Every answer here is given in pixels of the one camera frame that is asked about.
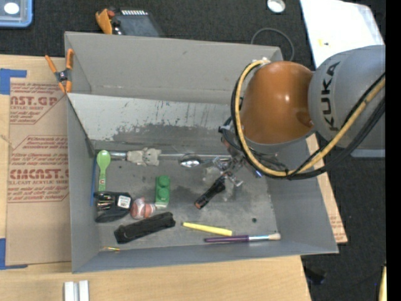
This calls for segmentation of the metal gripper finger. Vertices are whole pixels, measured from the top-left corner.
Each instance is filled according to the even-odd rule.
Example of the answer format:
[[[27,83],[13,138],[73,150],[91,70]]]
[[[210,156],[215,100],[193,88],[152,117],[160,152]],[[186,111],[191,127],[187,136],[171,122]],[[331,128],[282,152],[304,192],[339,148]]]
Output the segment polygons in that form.
[[[241,178],[238,178],[233,172],[229,172],[226,174],[226,179],[229,182],[229,198],[230,199],[235,199],[237,192],[241,189],[241,186],[243,184],[243,180]]]
[[[221,172],[224,172],[229,169],[229,167],[231,165],[231,159],[216,157],[214,159],[214,165],[218,170],[220,170]]]

